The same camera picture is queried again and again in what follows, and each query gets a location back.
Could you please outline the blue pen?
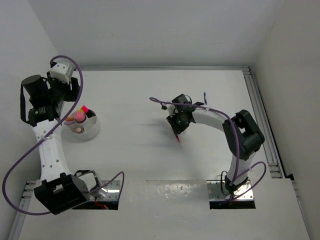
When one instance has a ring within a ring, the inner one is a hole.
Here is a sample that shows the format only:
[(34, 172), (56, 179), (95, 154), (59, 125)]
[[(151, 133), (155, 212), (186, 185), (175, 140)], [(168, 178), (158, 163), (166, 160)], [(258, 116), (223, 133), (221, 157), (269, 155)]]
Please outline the blue pen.
[(206, 92), (203, 92), (203, 101), (204, 101), (204, 104), (205, 104), (205, 105), (208, 105)]

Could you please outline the pink black highlighter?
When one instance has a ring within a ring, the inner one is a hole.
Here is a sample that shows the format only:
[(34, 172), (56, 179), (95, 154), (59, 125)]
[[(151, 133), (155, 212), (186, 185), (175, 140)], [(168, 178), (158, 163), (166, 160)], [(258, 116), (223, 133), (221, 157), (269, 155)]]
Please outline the pink black highlighter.
[(82, 109), (82, 111), (83, 111), (83, 113), (88, 117), (88, 118), (91, 118), (91, 117), (93, 117), (95, 114), (88, 108), (88, 107), (86, 107), (85, 105), (83, 105), (82, 107), (81, 107), (81, 109)]

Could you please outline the pink white stapler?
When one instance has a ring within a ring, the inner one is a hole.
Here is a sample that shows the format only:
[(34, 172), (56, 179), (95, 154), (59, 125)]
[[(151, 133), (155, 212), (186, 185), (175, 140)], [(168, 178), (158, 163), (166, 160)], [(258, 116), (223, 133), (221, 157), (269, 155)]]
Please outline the pink white stapler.
[(80, 127), (77, 127), (73, 132), (76, 134), (82, 134), (84, 132), (84, 130)]

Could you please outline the purple clear highlighter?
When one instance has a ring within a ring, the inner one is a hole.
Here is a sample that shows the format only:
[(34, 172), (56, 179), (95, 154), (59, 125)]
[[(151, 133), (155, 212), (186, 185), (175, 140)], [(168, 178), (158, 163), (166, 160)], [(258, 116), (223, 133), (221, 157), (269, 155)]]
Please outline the purple clear highlighter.
[(66, 125), (66, 126), (70, 126), (70, 125), (73, 125), (73, 124), (75, 124), (74, 121), (65, 121), (64, 122), (64, 125)]

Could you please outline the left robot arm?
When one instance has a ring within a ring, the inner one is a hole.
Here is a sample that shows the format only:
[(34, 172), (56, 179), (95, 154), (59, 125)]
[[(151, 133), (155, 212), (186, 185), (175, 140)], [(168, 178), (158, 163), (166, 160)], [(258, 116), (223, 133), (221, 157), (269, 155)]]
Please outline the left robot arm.
[(90, 190), (100, 185), (92, 170), (78, 170), (72, 174), (68, 168), (61, 139), (61, 112), (64, 102), (76, 102), (80, 86), (74, 77), (70, 83), (56, 78), (32, 75), (21, 82), (21, 92), (27, 91), (32, 104), (25, 110), (25, 97), (20, 96), (21, 119), (26, 123), (39, 143), (41, 163), (40, 185), (34, 189), (35, 197), (52, 214), (57, 215), (76, 208), (90, 200)]

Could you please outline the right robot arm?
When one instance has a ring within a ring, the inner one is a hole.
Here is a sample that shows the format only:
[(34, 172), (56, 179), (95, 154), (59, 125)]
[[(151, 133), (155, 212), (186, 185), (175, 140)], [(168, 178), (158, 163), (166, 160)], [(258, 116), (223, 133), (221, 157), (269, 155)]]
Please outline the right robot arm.
[(232, 160), (224, 178), (225, 189), (233, 194), (248, 179), (253, 156), (265, 137), (249, 111), (243, 109), (230, 118), (221, 111), (208, 108), (203, 102), (192, 103), (184, 94), (172, 100), (166, 118), (177, 137), (190, 123), (206, 125), (224, 133)]

